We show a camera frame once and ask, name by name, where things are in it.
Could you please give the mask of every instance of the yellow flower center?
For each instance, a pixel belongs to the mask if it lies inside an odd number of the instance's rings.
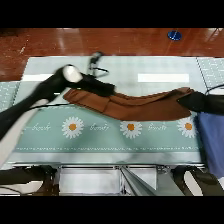
[[[74,131],[74,130],[76,129],[76,124],[70,124],[70,125],[69,125],[69,129],[70,129],[71,131]]]
[[[186,128],[187,130],[191,130],[191,129],[192,129],[192,124],[190,124],[190,123],[186,123],[186,124],[185,124],[185,128]]]
[[[134,124],[128,124],[128,130],[133,131],[135,129]]]

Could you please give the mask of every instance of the brown towel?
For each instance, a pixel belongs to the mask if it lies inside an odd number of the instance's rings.
[[[121,93],[109,97],[71,89],[64,99],[122,121],[172,121],[191,115],[176,100],[192,93],[188,87],[148,96],[133,97]]]

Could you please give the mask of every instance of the flower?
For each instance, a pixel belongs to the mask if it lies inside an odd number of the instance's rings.
[[[185,135],[185,137],[194,138],[197,134],[197,129],[191,117],[179,120],[177,127],[179,131],[182,131],[182,135]]]
[[[142,130],[141,123],[136,121],[122,121],[120,127],[120,131],[123,131],[123,135],[126,135],[126,138],[130,139],[139,136]]]
[[[74,118],[74,117],[69,117],[68,119],[66,119],[65,122],[63,122],[62,125],[62,131],[64,132],[63,135],[66,136],[66,138],[70,137],[71,138],[75,138],[76,136],[79,136],[80,134],[82,134],[82,130],[83,130],[84,124],[83,121],[81,119],[79,119],[78,117]]]

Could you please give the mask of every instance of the blue round object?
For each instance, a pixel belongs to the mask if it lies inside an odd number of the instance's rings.
[[[173,30],[173,31],[168,32],[168,37],[171,40],[180,40],[182,38],[182,34],[180,32]]]

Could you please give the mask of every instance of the white rectangle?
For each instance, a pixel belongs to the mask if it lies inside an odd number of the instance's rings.
[[[39,74],[39,75],[24,75],[22,77],[22,81],[44,81],[46,79],[48,79],[49,77],[51,77],[53,74]]]
[[[138,82],[189,82],[189,74],[138,74]]]

